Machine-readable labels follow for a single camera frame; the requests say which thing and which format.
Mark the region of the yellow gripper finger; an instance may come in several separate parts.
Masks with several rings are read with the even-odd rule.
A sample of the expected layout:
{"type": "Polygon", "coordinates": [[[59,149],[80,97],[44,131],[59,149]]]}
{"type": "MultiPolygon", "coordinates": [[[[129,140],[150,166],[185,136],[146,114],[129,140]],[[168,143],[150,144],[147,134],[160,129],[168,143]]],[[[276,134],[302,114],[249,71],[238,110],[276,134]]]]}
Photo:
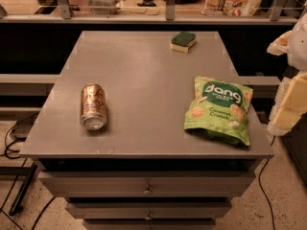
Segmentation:
{"type": "Polygon", "coordinates": [[[291,31],[282,34],[279,38],[277,38],[269,45],[267,52],[275,56],[281,56],[283,54],[286,54],[288,52],[290,35],[291,31]]]}
{"type": "Polygon", "coordinates": [[[307,72],[280,82],[269,117],[268,132],[283,136],[307,113],[307,72]]]}

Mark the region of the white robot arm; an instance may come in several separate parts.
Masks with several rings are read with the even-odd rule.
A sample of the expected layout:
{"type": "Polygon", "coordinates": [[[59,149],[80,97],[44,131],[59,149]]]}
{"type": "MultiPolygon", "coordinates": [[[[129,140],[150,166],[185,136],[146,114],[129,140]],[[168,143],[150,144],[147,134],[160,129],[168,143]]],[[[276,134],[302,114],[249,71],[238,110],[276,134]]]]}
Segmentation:
{"type": "Polygon", "coordinates": [[[307,113],[307,13],[271,43],[267,52],[276,56],[286,54],[288,64],[298,70],[294,77],[284,77],[279,83],[269,117],[268,132],[283,136],[307,113]]]}

